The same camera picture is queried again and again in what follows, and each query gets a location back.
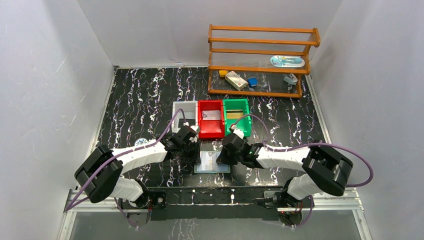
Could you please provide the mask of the grey-green card holder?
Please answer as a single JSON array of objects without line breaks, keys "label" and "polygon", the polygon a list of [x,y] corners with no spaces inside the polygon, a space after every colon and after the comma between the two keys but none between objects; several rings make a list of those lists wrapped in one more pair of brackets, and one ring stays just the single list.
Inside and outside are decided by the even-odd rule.
[{"label": "grey-green card holder", "polygon": [[226,164],[218,163],[217,159],[220,155],[220,151],[203,151],[199,153],[199,163],[196,163],[194,167],[194,173],[205,173],[205,174],[227,174],[231,172],[231,167]]}]

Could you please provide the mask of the black card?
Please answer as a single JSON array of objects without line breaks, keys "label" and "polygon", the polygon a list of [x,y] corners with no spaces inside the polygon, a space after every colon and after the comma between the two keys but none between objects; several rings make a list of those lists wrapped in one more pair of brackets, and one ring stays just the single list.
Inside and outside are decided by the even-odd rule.
[{"label": "black card", "polygon": [[178,120],[177,127],[182,128],[185,124],[189,124],[189,121],[187,119],[180,118]]}]

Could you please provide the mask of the grey VIP card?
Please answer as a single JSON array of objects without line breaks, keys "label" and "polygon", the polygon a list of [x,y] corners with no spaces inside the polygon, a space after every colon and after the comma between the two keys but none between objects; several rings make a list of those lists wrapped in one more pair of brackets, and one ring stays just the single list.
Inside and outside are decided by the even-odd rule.
[{"label": "grey VIP card", "polygon": [[201,151],[200,152],[200,170],[202,172],[214,172],[218,170],[217,151]]}]

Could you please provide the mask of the light blue card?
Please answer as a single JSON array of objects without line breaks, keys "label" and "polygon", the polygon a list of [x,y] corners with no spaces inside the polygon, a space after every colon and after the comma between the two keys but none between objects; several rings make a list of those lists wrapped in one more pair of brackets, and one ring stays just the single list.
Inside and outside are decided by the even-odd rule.
[{"label": "light blue card", "polygon": [[220,110],[203,110],[201,116],[205,121],[218,121],[222,118]]}]

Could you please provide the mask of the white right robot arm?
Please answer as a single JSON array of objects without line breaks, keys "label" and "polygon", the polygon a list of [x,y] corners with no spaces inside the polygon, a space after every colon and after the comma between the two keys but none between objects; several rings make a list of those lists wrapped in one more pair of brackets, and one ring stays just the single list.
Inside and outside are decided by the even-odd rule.
[{"label": "white right robot arm", "polygon": [[216,160],[224,165],[242,165],[254,169],[285,168],[304,174],[289,179],[273,201],[295,207],[301,200],[317,193],[340,197],[344,194],[353,162],[327,143],[314,142],[293,148],[249,144],[231,133],[222,141]]}]

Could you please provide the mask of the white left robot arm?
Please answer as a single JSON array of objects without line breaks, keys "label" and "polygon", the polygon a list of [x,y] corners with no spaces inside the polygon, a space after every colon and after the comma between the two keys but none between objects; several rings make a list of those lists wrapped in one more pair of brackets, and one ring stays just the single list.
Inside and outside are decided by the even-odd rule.
[{"label": "white left robot arm", "polygon": [[74,177],[91,203],[108,197],[129,201],[137,208],[155,205],[158,197],[139,180],[123,174],[142,166],[162,163],[174,158],[187,160],[198,148],[200,127],[184,125],[178,132],[169,132],[156,140],[127,148],[97,147],[75,171]]}]

